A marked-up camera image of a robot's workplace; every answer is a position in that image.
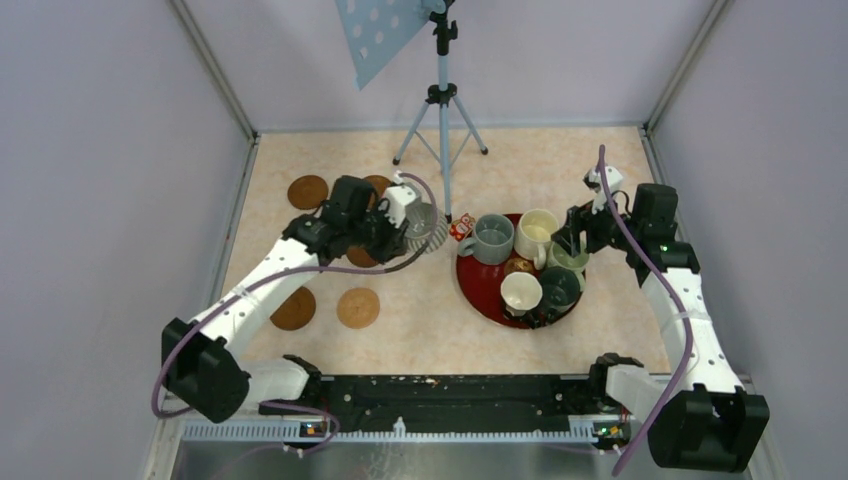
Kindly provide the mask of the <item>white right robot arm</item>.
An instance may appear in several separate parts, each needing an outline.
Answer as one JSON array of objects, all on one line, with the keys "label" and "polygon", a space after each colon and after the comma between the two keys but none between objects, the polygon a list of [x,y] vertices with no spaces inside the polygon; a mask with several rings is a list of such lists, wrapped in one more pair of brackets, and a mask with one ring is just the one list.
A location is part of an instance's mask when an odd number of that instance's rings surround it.
[{"label": "white right robot arm", "polygon": [[588,253],[625,253],[659,326],[673,366],[661,383],[636,359],[608,352],[591,366],[586,397],[600,412],[619,405],[640,421],[613,467],[619,476],[645,445],[661,468],[744,471],[771,417],[767,400],[747,392],[717,338],[702,291],[701,266],[691,244],[676,238],[674,188],[643,183],[630,214],[619,213],[612,190],[589,187],[593,201],[569,209],[555,235],[567,252],[584,238]]}]

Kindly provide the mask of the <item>grey ceramic mug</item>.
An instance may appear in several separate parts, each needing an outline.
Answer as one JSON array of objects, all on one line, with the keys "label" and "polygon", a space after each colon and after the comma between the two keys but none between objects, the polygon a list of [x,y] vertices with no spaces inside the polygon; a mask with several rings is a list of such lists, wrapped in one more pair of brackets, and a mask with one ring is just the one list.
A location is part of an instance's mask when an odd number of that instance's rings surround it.
[{"label": "grey ceramic mug", "polygon": [[505,263],[513,251],[515,227],[501,214],[486,214],[475,223],[470,237],[458,245],[459,257],[473,257],[479,263],[495,266]]}]

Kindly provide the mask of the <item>ribbed grey white cup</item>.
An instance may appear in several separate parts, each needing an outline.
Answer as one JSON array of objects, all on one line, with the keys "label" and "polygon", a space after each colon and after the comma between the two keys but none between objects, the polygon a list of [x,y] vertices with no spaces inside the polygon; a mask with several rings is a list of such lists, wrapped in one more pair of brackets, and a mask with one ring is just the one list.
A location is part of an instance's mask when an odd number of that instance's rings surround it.
[{"label": "ribbed grey white cup", "polygon": [[404,236],[406,252],[412,254],[426,245],[424,254],[437,251],[448,237],[448,223],[445,215],[429,203],[420,202],[412,205],[406,211],[406,219],[409,221]]}]

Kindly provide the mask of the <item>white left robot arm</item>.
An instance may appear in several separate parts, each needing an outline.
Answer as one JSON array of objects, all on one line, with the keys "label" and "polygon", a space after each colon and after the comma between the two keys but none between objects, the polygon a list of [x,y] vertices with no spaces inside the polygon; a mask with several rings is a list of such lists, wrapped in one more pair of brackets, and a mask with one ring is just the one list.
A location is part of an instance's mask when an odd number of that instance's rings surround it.
[{"label": "white left robot arm", "polygon": [[363,178],[339,177],[318,210],[293,219],[221,299],[188,321],[171,320],[161,334],[161,370],[151,396],[155,416],[176,415],[160,407],[162,389],[214,423],[233,416],[251,388],[238,359],[278,307],[318,274],[335,271],[333,261],[352,247],[379,263],[406,254],[408,215],[425,188],[410,186],[412,178],[398,172],[379,193]]}]

